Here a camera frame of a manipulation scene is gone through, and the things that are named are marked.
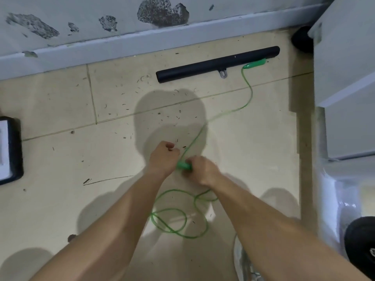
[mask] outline wall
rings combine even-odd
[[[0,0],[0,56],[329,1]]]

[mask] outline person's left arm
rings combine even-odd
[[[145,174],[108,211],[43,266],[31,281],[119,280],[133,256],[157,192],[180,151],[162,141]]]

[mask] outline green cord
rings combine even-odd
[[[250,99],[247,101],[247,103],[246,103],[244,106],[242,106],[242,107],[240,107],[240,108],[236,108],[236,109],[232,109],[232,110],[229,110],[229,111],[226,111],[226,112],[219,113],[219,114],[215,115],[213,118],[209,119],[209,120],[208,120],[208,121],[202,126],[202,128],[201,128],[200,131],[198,132],[198,135],[194,138],[194,140],[190,143],[190,145],[185,149],[185,151],[184,151],[184,153],[182,154],[181,159],[180,159],[180,161],[179,161],[179,163],[178,163],[178,168],[180,168],[180,169],[190,169],[190,170],[191,170],[191,165],[189,165],[189,164],[183,162],[182,159],[184,158],[186,152],[190,149],[190,147],[195,143],[195,141],[196,141],[196,140],[198,139],[198,137],[201,135],[201,133],[203,132],[204,128],[207,126],[207,124],[208,124],[209,122],[212,122],[212,121],[214,121],[214,120],[216,120],[216,119],[218,119],[218,118],[220,118],[220,117],[223,117],[223,116],[225,116],[225,115],[228,115],[228,114],[230,114],[230,113],[232,113],[232,112],[236,112],[236,111],[238,111],[238,110],[240,110],[240,109],[242,109],[242,108],[245,108],[246,106],[249,105],[249,103],[250,103],[251,100],[253,99],[253,88],[251,87],[251,85],[250,85],[249,82],[247,81],[245,75],[243,74],[243,70],[244,70],[244,69],[249,69],[249,68],[252,68],[252,67],[255,67],[255,66],[263,65],[263,64],[265,64],[265,59],[262,59],[262,60],[260,60],[260,61],[256,61],[256,62],[249,63],[249,64],[247,64],[247,65],[245,65],[245,66],[243,66],[243,67],[241,68],[241,75],[242,75],[242,78],[245,80],[246,84],[249,86],[250,91],[251,91],[251,93],[250,93]],[[197,236],[186,236],[186,235],[181,234],[181,231],[185,228],[186,223],[187,223],[187,215],[186,215],[186,213],[185,213],[184,211],[182,211],[181,209],[178,209],[178,208],[165,208],[165,209],[162,209],[162,210],[158,210],[158,211],[152,212],[152,213],[150,214],[151,222],[155,225],[155,227],[157,227],[159,230],[161,230],[161,231],[164,232],[164,233],[176,234],[176,235],[181,236],[181,237],[184,237],[184,238],[186,238],[186,239],[196,239],[196,238],[199,238],[199,237],[203,236],[204,234],[206,234],[206,232],[207,232],[208,229],[209,229],[209,222],[207,221],[207,218],[205,217],[204,213],[203,213],[203,212],[198,208],[198,206],[196,205],[196,202],[197,202],[197,200],[206,201],[206,202],[214,202],[214,201],[216,201],[217,198],[208,199],[208,198],[204,198],[204,197],[202,197],[204,194],[207,194],[207,193],[209,193],[210,191],[211,191],[211,190],[208,189],[208,190],[206,190],[206,191],[204,191],[204,192],[202,192],[202,193],[200,193],[200,194],[198,194],[198,195],[194,195],[194,194],[192,194],[192,193],[190,193],[190,192],[188,192],[188,191],[181,190],[181,189],[169,189],[169,190],[166,190],[166,191],[162,192],[162,193],[161,193],[161,194],[155,199],[155,203],[156,203],[161,197],[163,197],[164,195],[166,195],[167,193],[170,193],[170,192],[180,192],[180,193],[185,193],[185,194],[191,196],[191,197],[194,199],[194,201],[193,201],[194,208],[195,208],[196,211],[199,213],[199,215],[201,215],[201,216],[203,217],[204,222],[205,222],[205,228],[204,228],[204,231],[202,231],[199,235],[197,235]],[[158,215],[159,213],[166,212],[166,211],[176,211],[176,212],[179,212],[180,214],[183,215],[185,221],[184,221],[183,225],[182,225],[179,229],[177,229],[177,230],[172,229],[172,228],[171,228],[171,227],[170,227],[170,226],[169,226],[169,225],[168,225],[168,224],[167,224],[167,223],[166,223],[166,222],[165,222],[165,221],[164,221],[164,220]],[[165,230],[165,229],[163,229],[162,227],[160,227],[160,226],[157,224],[157,222],[156,222],[155,219],[159,220],[159,221],[160,221],[160,222],[161,222],[161,223],[167,228],[167,230]]]

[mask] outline white baseboard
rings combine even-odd
[[[0,80],[316,21],[329,3],[235,16],[0,57]]]

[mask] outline digital scale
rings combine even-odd
[[[23,174],[20,125],[14,118],[0,116],[0,185]]]

